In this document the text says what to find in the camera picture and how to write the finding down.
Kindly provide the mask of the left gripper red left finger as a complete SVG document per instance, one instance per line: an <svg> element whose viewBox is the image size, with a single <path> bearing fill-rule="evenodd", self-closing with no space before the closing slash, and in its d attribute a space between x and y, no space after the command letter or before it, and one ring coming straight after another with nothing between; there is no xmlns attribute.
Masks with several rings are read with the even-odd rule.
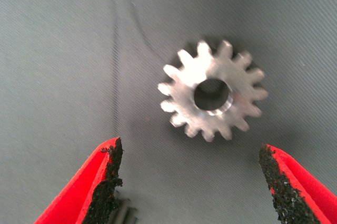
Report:
<svg viewBox="0 0 337 224"><path fill-rule="evenodd" d="M108 151L120 141L116 137L101 143L35 223L82 223L93 201L94 189L106 180L107 166L113 163Z"/></svg>

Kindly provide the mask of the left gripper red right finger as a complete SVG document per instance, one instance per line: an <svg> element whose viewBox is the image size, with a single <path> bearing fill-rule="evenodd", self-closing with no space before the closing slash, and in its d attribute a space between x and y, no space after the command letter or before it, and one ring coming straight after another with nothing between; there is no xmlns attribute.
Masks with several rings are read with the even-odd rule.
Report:
<svg viewBox="0 0 337 224"><path fill-rule="evenodd" d="M259 163L281 223L336 223L336 195L291 155L264 144Z"/></svg>

